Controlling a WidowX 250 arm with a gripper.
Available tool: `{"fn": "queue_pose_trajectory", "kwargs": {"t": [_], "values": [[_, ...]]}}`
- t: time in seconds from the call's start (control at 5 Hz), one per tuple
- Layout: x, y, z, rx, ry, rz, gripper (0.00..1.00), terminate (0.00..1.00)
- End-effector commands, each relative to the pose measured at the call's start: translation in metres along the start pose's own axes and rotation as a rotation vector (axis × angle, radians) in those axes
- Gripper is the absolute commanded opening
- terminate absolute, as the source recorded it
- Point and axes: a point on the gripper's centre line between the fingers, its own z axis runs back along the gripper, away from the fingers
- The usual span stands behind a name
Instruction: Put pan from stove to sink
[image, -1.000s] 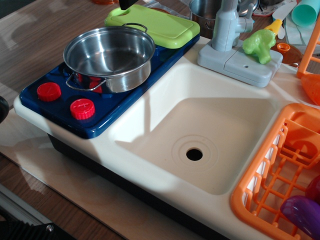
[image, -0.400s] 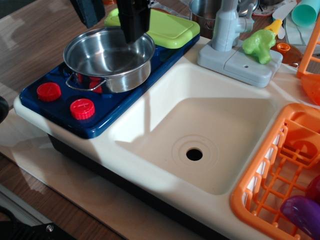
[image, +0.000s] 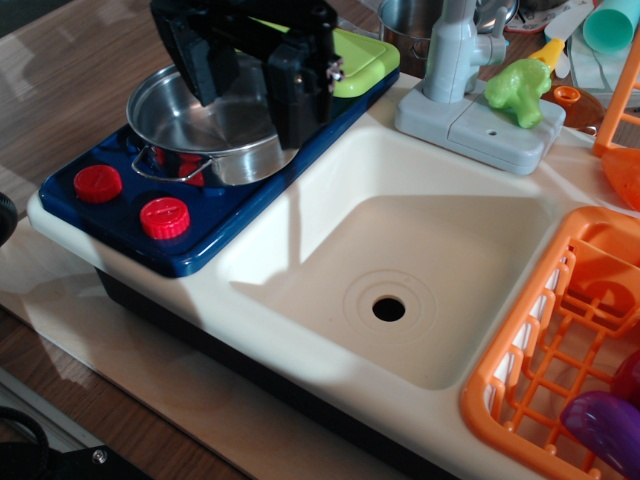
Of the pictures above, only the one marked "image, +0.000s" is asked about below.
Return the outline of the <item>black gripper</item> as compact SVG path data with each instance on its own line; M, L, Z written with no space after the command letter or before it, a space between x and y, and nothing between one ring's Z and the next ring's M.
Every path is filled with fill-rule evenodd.
M314 40L337 26L325 1L153 1L158 33L188 90L202 106L221 97L239 76L233 48L253 55L280 43L277 26ZM266 66L268 103L283 149L298 149L331 120L343 59L283 43Z

